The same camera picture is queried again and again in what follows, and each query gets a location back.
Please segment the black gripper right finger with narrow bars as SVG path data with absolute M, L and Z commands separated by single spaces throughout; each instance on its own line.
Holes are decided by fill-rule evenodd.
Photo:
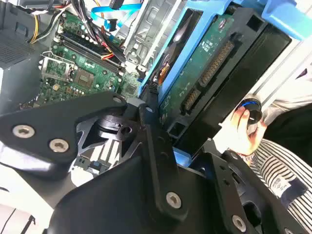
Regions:
M 204 156 L 206 234 L 304 234 L 306 231 L 240 158 Z

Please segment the black gripper left finger with wide plate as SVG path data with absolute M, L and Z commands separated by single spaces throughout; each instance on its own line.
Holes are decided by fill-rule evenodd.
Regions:
M 111 91 L 5 114 L 0 118 L 0 162 L 46 179 L 64 178 L 84 151 L 107 139 L 121 142 L 119 162 L 145 164 L 147 207 L 156 219 L 183 221 L 187 207 L 168 134 L 158 122 L 157 90 L 129 104 Z

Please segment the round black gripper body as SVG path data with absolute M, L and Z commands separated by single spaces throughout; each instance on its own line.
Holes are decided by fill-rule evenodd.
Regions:
M 50 234 L 227 234 L 212 184 L 179 168 L 184 221 L 154 219 L 148 211 L 142 163 L 132 159 L 68 193 L 56 206 Z

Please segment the person hand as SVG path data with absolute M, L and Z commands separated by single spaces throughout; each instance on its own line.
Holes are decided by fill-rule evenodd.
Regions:
M 229 148 L 244 156 L 251 155 L 258 148 L 267 129 L 266 124 L 260 120 L 256 125 L 256 130 L 248 134 L 249 117 L 249 110 L 243 106 L 238 108 L 232 115 L 228 130 Z

